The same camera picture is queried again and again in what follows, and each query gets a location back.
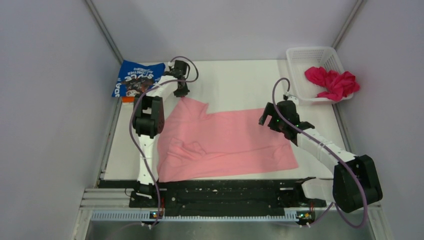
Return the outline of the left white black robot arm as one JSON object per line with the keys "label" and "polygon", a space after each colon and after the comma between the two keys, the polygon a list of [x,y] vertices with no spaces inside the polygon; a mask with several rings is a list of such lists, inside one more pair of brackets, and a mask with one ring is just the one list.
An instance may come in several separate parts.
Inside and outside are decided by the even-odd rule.
{"label": "left white black robot arm", "polygon": [[173,58],[167,66],[161,63],[162,75],[134,97],[133,110],[129,123],[129,134],[136,149],[139,151],[140,164],[135,193],[141,195],[141,200],[149,207],[161,207],[161,194],[158,185],[158,173],[154,169],[157,160],[154,157],[155,141],[165,126],[164,102],[170,96],[183,98],[190,92],[188,83],[195,82],[196,76],[189,80],[190,64],[181,56]]}

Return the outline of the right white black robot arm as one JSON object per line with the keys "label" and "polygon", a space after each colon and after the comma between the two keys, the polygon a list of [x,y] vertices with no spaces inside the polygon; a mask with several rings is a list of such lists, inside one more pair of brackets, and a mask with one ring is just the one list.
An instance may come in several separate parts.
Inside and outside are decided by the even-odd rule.
{"label": "right white black robot arm", "polygon": [[333,202],[340,210],[351,213],[383,198],[374,160],[341,149],[322,136],[314,125],[301,121],[292,100],[266,104],[259,124],[268,127],[308,152],[331,173],[332,178],[307,177],[296,182],[293,200],[307,206],[313,199]]}

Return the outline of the pink t-shirt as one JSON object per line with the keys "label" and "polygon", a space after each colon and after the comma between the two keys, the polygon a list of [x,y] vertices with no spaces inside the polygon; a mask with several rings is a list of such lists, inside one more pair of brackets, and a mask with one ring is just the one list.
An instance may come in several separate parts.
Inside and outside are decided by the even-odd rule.
{"label": "pink t-shirt", "polygon": [[298,162],[282,133],[259,124],[263,109],[208,113],[185,97],[159,135],[160,182],[292,170]]}

